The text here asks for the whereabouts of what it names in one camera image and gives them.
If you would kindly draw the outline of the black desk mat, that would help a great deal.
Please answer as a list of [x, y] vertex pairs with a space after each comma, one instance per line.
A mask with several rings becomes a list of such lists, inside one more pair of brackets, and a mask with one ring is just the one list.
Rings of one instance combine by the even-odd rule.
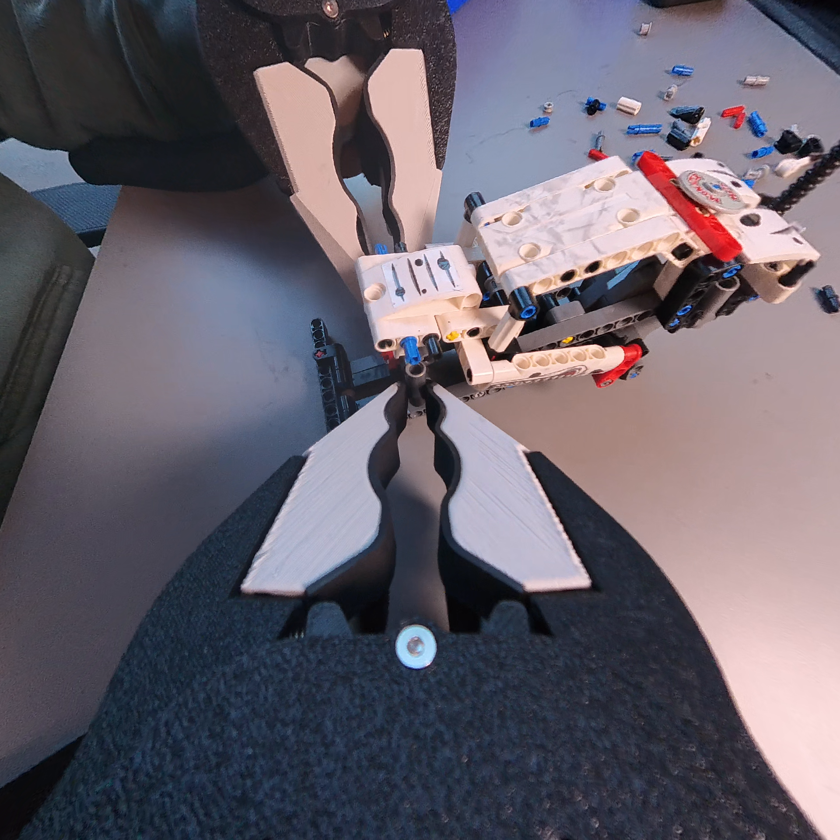
[[838, 1], [751, 1], [831, 67], [839, 65]]

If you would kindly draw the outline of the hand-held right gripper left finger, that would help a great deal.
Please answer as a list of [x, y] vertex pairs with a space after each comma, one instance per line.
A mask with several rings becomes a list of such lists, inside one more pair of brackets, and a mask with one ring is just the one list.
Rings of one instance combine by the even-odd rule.
[[377, 597], [393, 575], [384, 487], [399, 466], [406, 390], [392, 384], [304, 453], [240, 585], [247, 595]]

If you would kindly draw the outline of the scattered loose brick pieces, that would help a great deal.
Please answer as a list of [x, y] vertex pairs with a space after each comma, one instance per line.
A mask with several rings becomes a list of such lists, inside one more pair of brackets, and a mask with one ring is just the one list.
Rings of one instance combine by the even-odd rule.
[[808, 193], [838, 170], [838, 77], [787, 35], [748, 14], [645, 14], [612, 31], [545, 50], [569, 78], [523, 128], [575, 148], [583, 162], [643, 151], [667, 160], [729, 154], [752, 171], [806, 181]]

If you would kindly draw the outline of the person's left forearm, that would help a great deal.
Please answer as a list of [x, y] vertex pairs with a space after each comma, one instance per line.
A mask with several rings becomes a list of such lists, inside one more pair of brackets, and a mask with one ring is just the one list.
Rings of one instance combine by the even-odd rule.
[[203, 63], [192, 1], [2, 1], [2, 136], [72, 151], [234, 126]]

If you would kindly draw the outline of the person's green sweatshirt torso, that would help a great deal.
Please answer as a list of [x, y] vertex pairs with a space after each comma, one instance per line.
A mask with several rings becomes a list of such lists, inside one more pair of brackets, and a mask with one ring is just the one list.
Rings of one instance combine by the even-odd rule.
[[1, 514], [65, 348], [94, 258], [45, 204], [1, 176]]

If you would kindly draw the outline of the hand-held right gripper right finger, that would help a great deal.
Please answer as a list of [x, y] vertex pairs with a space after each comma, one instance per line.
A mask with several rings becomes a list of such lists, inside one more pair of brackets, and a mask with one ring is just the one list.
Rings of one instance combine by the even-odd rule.
[[528, 450], [440, 385], [427, 388], [451, 594], [589, 589], [590, 576], [528, 460]]

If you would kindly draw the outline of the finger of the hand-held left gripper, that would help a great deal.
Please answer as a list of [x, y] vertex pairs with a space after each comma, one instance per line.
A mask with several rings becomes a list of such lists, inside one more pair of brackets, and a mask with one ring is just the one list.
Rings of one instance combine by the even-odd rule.
[[291, 63], [258, 68], [255, 84], [290, 180], [292, 205], [346, 284], [364, 254], [360, 208], [340, 173], [337, 102], [328, 83]]
[[364, 106], [384, 142], [385, 223], [396, 244], [421, 250], [432, 240], [440, 188], [423, 51], [391, 49], [380, 58], [365, 80]]

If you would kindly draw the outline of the grey desk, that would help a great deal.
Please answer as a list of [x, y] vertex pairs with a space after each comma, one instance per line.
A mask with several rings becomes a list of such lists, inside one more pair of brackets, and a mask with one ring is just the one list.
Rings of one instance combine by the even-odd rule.
[[[660, 119], [679, 100], [757, 109], [838, 138], [838, 77], [747, 2], [469, 2], [435, 238], [466, 194], [579, 166], [589, 95]], [[838, 175], [791, 214], [822, 259], [782, 304], [657, 332], [644, 371], [476, 409], [542, 451], [653, 555], [701, 625], [767, 760], [838, 838]], [[271, 182], [124, 188], [2, 530], [2, 784], [77, 738], [143, 614], [184, 559], [323, 434], [309, 322], [352, 356], [363, 313]]]

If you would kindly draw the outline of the white toy brick truck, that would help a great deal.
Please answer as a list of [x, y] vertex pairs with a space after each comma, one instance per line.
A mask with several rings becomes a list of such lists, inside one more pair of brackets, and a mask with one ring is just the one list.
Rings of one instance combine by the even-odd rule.
[[780, 303], [820, 254], [725, 164], [605, 157], [487, 203], [465, 201], [453, 244], [377, 245], [355, 262], [374, 354], [350, 362], [311, 323], [329, 431], [421, 361], [468, 400], [591, 376], [634, 378], [648, 336], [695, 330], [744, 303]]

